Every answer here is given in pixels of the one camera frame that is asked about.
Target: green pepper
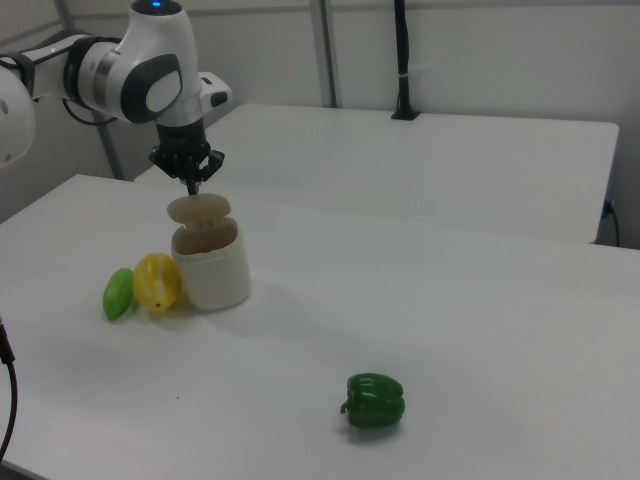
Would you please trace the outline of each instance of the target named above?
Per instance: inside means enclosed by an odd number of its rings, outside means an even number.
[[[347,401],[340,413],[349,412],[354,427],[373,428],[393,425],[402,418],[402,385],[378,373],[361,373],[347,381]]]

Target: container lid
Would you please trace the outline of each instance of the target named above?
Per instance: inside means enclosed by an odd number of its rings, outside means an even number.
[[[226,217],[231,212],[229,200],[215,193],[201,193],[181,197],[169,204],[171,220],[184,225],[209,223]]]

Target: white table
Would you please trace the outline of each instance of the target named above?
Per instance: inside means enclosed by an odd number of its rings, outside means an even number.
[[[75,177],[0,225],[10,462],[53,480],[637,478],[637,252],[231,197],[251,297],[107,323],[107,279],[168,250],[175,197]],[[362,371],[404,384],[397,430],[338,414]]]
[[[390,116],[243,105],[207,130],[227,160],[202,191],[577,243],[596,239],[617,126]],[[156,167],[136,181],[177,183]]]

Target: white cup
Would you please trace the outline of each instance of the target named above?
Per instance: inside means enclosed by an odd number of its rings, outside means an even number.
[[[242,232],[224,197],[200,194],[172,202],[168,212],[185,223],[173,234],[173,256],[191,303],[200,310],[232,307],[251,293]]]

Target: white wall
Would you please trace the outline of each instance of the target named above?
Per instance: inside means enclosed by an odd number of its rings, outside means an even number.
[[[74,24],[96,35],[122,37],[130,0],[69,0]],[[206,118],[213,123],[248,102],[322,106],[309,0],[185,0],[199,68],[225,80],[234,99]],[[151,164],[158,138],[153,125],[115,122],[109,127],[128,179]]]
[[[28,48],[61,28],[51,0],[0,1],[0,52]],[[60,100],[44,98],[34,107],[31,149],[0,169],[0,222],[77,173],[111,176],[95,128],[71,119]]]
[[[410,65],[428,67],[410,68],[415,108],[620,126],[609,197],[623,245],[640,248],[640,5],[413,7]],[[393,10],[333,0],[331,16],[340,106],[393,110]],[[610,220],[603,233],[612,244]]]

